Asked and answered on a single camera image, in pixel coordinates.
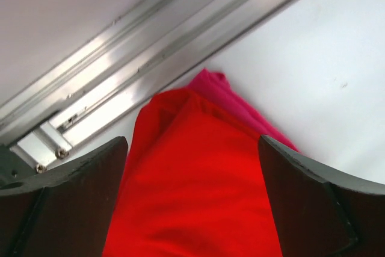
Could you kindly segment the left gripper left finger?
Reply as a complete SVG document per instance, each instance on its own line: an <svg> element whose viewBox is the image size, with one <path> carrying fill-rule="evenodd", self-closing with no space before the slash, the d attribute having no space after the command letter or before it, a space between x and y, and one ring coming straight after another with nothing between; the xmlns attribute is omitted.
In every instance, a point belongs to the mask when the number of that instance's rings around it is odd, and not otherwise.
<svg viewBox="0 0 385 257"><path fill-rule="evenodd" d="M1 256L101 256L128 152L124 137L1 187Z"/></svg>

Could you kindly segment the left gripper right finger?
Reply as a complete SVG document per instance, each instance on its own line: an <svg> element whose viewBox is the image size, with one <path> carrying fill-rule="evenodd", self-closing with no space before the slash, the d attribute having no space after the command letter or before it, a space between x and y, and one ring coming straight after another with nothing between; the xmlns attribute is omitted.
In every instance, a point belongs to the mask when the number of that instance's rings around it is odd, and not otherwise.
<svg viewBox="0 0 385 257"><path fill-rule="evenodd" d="M283 256L384 256L384 185L264 135L259 159Z"/></svg>

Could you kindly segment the red t shirt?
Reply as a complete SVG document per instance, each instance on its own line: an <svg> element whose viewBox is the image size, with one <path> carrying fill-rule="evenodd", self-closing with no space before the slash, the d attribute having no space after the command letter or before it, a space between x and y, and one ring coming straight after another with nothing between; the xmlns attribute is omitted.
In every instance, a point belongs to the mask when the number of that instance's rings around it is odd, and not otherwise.
<svg viewBox="0 0 385 257"><path fill-rule="evenodd" d="M281 256L259 133L191 90L135 122L104 256Z"/></svg>

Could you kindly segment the folded magenta t shirt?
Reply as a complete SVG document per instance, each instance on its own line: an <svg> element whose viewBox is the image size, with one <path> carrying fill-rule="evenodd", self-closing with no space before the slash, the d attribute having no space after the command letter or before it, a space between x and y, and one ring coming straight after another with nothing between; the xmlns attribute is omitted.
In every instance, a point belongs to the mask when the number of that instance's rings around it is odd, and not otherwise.
<svg viewBox="0 0 385 257"><path fill-rule="evenodd" d="M233 91L226 75L208 69L201 70L186 86L261 135L268 135L294 151L296 146L264 116Z"/></svg>

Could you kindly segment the left table edge rail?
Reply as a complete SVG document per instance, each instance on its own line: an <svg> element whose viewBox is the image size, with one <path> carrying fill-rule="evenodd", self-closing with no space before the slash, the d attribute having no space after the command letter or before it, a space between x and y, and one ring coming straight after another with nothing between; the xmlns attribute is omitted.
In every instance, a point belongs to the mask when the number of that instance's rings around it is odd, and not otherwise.
<svg viewBox="0 0 385 257"><path fill-rule="evenodd" d="M143 0L1 107L1 144L57 166L293 0Z"/></svg>

